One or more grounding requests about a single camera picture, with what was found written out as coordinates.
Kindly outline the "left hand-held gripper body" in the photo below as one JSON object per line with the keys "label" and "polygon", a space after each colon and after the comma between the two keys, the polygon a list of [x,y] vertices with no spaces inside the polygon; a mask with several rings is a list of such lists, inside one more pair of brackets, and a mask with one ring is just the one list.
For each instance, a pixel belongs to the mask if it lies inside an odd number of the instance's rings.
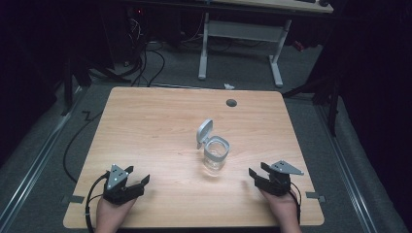
{"label": "left hand-held gripper body", "polygon": [[142,196],[145,187],[140,184],[127,186],[127,174],[124,169],[117,164],[113,164],[109,177],[104,184],[103,198],[115,205],[122,205],[132,199]]}

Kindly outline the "clear glass jar grey lid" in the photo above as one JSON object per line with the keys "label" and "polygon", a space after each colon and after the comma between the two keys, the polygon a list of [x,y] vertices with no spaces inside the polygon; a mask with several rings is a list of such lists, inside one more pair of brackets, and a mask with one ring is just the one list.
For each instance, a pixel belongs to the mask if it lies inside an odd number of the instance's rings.
{"label": "clear glass jar grey lid", "polygon": [[196,131],[197,148],[203,149],[203,172],[211,177],[217,177],[225,165],[230,150],[229,142],[220,137],[212,136],[214,122],[205,119]]}

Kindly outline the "metal floor rail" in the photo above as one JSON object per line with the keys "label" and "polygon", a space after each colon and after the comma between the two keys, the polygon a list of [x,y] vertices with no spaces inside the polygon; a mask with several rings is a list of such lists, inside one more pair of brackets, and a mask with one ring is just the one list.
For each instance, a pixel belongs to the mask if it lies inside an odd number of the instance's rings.
{"label": "metal floor rail", "polygon": [[316,106],[315,111],[322,122],[323,128],[327,134],[329,143],[331,144],[334,157],[336,159],[338,171],[341,174],[342,182],[348,192],[352,206],[360,221],[360,225],[364,233],[378,233],[375,222],[366,206],[365,200],[358,184],[356,183],[352,171],[344,156],[343,150],[335,136],[330,132],[327,125],[326,111],[323,107]]}
{"label": "metal floor rail", "polygon": [[62,168],[73,112],[64,115],[63,91],[0,168],[0,233],[63,232],[74,184]]}

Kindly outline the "person's right hand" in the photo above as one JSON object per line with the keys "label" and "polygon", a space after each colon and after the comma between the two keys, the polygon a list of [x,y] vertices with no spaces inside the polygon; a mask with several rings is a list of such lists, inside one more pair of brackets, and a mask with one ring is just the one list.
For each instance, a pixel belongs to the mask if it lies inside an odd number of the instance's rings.
{"label": "person's right hand", "polygon": [[281,233],[302,233],[298,223],[297,205],[293,191],[283,196],[272,195],[262,189],[260,193],[269,203],[269,208],[280,227]]}

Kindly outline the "person's left hand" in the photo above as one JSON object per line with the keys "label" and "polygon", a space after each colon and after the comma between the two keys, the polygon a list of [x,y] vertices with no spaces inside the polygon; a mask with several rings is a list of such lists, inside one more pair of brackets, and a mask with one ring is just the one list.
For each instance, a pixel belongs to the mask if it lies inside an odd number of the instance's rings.
{"label": "person's left hand", "polygon": [[94,233],[117,233],[135,203],[136,200],[132,199],[122,205],[115,205],[101,198],[96,209]]}

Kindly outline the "white-framed desk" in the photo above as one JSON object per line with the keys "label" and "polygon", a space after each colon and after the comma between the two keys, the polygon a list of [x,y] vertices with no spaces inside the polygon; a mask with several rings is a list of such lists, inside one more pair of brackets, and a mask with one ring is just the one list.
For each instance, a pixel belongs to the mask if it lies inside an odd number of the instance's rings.
{"label": "white-framed desk", "polygon": [[[279,10],[281,13],[332,14],[334,9],[328,0],[204,0],[207,6],[228,4],[229,6]],[[289,34],[292,18],[282,19],[280,25],[268,25],[262,22],[240,22],[233,19],[210,19],[203,15],[202,51],[200,54],[198,78],[205,80],[208,64],[208,41],[210,37],[240,39],[256,42],[275,43],[276,47],[268,56],[274,83],[283,86],[278,59]]]}

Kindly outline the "black metal stand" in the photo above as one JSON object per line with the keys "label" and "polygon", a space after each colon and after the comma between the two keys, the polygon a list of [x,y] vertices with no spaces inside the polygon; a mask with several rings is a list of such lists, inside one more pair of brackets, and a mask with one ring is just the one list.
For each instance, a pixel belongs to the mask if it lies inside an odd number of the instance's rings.
{"label": "black metal stand", "polygon": [[332,136],[335,136],[335,121],[339,96],[340,79],[336,77],[331,86],[330,103],[327,116],[327,128]]}
{"label": "black metal stand", "polygon": [[68,57],[64,63],[63,85],[64,85],[64,109],[63,109],[62,114],[64,116],[67,116],[73,106],[73,78],[72,78],[70,57]]}

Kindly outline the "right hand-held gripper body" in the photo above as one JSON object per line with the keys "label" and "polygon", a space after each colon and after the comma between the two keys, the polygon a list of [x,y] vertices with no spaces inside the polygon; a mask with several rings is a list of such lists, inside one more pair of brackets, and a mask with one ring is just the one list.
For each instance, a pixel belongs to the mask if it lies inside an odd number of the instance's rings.
{"label": "right hand-held gripper body", "polygon": [[280,160],[269,165],[272,173],[267,173],[268,178],[257,175],[255,186],[272,195],[283,196],[291,190],[291,175],[303,176],[304,173],[285,160]]}

